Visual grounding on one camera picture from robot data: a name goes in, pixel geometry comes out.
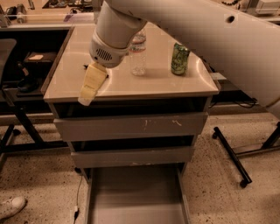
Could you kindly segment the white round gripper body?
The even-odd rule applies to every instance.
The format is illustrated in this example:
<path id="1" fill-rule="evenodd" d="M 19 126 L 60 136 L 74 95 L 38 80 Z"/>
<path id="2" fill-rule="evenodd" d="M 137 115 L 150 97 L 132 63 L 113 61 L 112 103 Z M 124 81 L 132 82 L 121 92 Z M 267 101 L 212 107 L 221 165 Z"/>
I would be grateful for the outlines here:
<path id="1" fill-rule="evenodd" d="M 106 68 L 117 67 L 128 51 L 130 37 L 124 33 L 100 33 L 94 31 L 90 42 L 90 56 L 94 62 Z"/>

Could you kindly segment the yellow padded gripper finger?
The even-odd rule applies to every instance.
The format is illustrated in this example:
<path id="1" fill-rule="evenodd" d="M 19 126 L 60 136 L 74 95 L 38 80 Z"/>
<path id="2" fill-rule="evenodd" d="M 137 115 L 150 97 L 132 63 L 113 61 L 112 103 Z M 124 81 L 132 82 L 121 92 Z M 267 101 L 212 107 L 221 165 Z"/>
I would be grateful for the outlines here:
<path id="1" fill-rule="evenodd" d="M 87 67 L 78 102 L 88 106 L 96 97 L 98 90 L 107 78 L 106 68 L 99 63 L 92 63 Z"/>

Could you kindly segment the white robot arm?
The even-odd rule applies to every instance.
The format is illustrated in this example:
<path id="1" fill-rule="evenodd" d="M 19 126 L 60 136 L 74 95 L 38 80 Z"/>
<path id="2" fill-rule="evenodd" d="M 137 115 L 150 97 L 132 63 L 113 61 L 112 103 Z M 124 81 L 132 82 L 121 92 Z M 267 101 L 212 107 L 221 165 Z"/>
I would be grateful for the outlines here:
<path id="1" fill-rule="evenodd" d="M 91 58 L 117 67 L 148 23 L 280 118 L 280 27 L 211 0 L 103 0 Z"/>

